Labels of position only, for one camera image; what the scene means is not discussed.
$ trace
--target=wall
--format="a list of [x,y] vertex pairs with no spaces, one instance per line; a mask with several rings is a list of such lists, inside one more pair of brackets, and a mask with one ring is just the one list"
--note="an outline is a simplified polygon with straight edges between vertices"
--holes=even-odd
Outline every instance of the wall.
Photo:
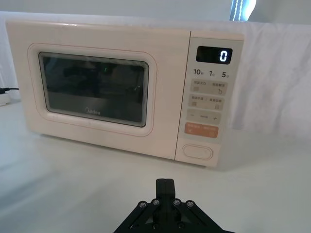
[[1,0],[0,11],[229,20],[232,0]]
[[311,24],[311,0],[257,0],[253,22]]

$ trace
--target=cream microwave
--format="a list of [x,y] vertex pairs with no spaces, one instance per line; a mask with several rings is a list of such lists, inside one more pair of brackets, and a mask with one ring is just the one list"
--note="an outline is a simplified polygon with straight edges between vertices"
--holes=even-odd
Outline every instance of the cream microwave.
[[216,166],[243,35],[8,21],[38,133]]

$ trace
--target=control panel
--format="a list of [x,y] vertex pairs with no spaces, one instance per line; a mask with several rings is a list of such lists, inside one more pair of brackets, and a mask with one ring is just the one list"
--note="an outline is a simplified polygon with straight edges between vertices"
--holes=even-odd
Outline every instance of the control panel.
[[176,160],[216,166],[243,35],[191,32]]

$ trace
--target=door glass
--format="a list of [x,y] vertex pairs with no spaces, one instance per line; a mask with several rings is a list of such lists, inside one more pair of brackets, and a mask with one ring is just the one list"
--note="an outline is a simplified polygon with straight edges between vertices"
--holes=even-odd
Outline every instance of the door glass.
[[39,62],[50,112],[146,125],[146,62],[49,52]]

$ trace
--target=door release button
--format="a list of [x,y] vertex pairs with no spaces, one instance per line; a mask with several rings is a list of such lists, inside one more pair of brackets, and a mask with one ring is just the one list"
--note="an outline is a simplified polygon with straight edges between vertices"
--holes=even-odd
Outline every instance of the door release button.
[[183,147],[183,153],[192,158],[196,159],[211,159],[213,156],[213,151],[211,148],[202,147],[197,145],[185,145]]

